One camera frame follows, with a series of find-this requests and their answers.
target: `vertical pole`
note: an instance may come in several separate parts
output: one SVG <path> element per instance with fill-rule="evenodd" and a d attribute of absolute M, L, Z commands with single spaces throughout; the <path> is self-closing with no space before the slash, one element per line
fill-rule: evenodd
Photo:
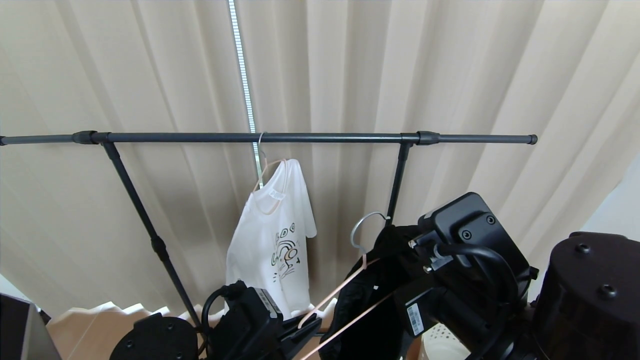
<path fill-rule="evenodd" d="M 400 151 L 398 152 L 398 164 L 396 165 L 396 176 L 394 177 L 394 185 L 391 188 L 391 199 L 389 199 L 389 209 L 387 210 L 387 225 L 391 225 L 394 221 L 394 213 L 396 212 L 396 204 L 398 202 L 398 195 L 400 194 L 400 185 L 402 184 L 402 176 L 404 174 L 404 166 L 406 160 L 409 158 L 409 150 L 411 149 L 411 143 L 401 143 Z"/>
<path fill-rule="evenodd" d="M 144 224 L 145 229 L 151 237 L 151 247 L 158 255 L 160 261 L 162 261 L 162 264 L 164 265 L 166 272 L 169 274 L 169 277 L 171 278 L 171 282 L 175 286 L 175 289 L 178 291 L 178 294 L 182 299 L 182 303 L 187 308 L 187 311 L 189 312 L 193 323 L 196 325 L 196 327 L 200 327 L 200 318 L 196 314 L 191 300 L 189 300 L 189 295 L 187 295 L 187 291 L 184 289 L 182 281 L 180 281 L 180 277 L 173 267 L 173 263 L 169 258 L 169 253 L 166 251 L 166 245 L 164 244 L 164 241 L 160 238 L 160 236 L 158 236 L 158 234 L 156 233 L 156 229 L 154 229 L 154 226 L 151 223 L 151 219 L 149 219 L 149 215 L 147 214 L 147 211 L 142 204 L 142 200 L 140 200 L 140 196 L 138 196 L 136 188 L 133 186 L 133 182 L 131 181 L 129 174 L 127 173 L 127 169 L 124 167 L 124 164 L 120 159 L 118 149 L 116 149 L 115 144 L 112 142 L 102 143 L 102 146 L 107 152 L 109 159 L 111 159 L 111 161 L 113 162 L 113 166 L 116 168 L 118 176 L 120 176 L 120 180 L 122 181 L 124 188 L 127 190 L 129 198 L 131 198 L 131 202 L 136 208 L 138 216 L 140 216 L 140 220 L 142 220 L 142 224 Z"/>

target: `screw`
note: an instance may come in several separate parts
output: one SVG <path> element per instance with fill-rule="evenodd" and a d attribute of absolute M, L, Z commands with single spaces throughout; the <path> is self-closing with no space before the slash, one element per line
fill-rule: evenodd
<path fill-rule="evenodd" d="M 598 292 L 600 293 L 600 296 L 605 299 L 613 299 L 618 294 L 616 288 L 609 284 L 604 284 L 599 287 Z"/>
<path fill-rule="evenodd" d="M 585 243 L 580 243 L 575 246 L 575 251 L 581 254 L 589 254 L 591 252 L 591 247 Z"/>

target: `curtain fold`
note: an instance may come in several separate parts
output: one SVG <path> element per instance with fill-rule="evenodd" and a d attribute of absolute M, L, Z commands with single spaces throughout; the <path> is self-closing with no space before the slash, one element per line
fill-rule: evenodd
<path fill-rule="evenodd" d="M 257 131 L 537 134 L 412 147 L 395 224 L 475 191 L 534 266 L 640 151 L 640 3 L 247 1 Z M 247 132 L 228 3 L 0 3 L 0 133 Z M 296 158 L 318 236 L 311 294 L 386 211 L 397 145 L 264 143 Z M 118 144 L 194 303 L 221 286 L 256 180 L 251 144 Z M 113 301 L 182 310 L 99 146 L 0 149 L 0 272 L 52 315 Z M 381 219 L 363 224 L 371 248 Z"/>

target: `shirt sleeve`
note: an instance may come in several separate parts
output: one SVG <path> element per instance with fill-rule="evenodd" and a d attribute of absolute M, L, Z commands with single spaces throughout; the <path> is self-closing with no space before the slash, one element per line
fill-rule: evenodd
<path fill-rule="evenodd" d="M 305 236 L 307 238 L 315 238 L 317 235 L 316 220 L 314 219 L 313 211 L 311 210 L 311 202 L 309 201 L 309 192 L 307 191 L 307 183 L 302 174 L 302 168 L 300 163 L 296 161 L 297 172 L 296 178 L 296 203 L 298 211 L 302 214 L 303 223 L 305 226 Z"/>

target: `brown floor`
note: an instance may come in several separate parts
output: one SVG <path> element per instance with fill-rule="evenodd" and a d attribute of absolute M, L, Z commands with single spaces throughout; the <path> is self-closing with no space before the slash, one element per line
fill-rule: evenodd
<path fill-rule="evenodd" d="M 109 305 L 92 310 L 71 309 L 51 320 L 47 329 L 63 360 L 108 360 L 116 344 L 133 328 L 133 323 L 148 315 L 150 313 L 144 309 L 126 314 Z M 323 328 L 329 326 L 331 317 L 323 322 Z M 311 351 L 318 341 L 318 337 L 312 338 L 296 358 Z M 414 347 L 407 360 L 417 359 L 419 343 L 415 344 L 418 348 Z M 316 353 L 309 359 L 319 360 L 320 357 Z"/>

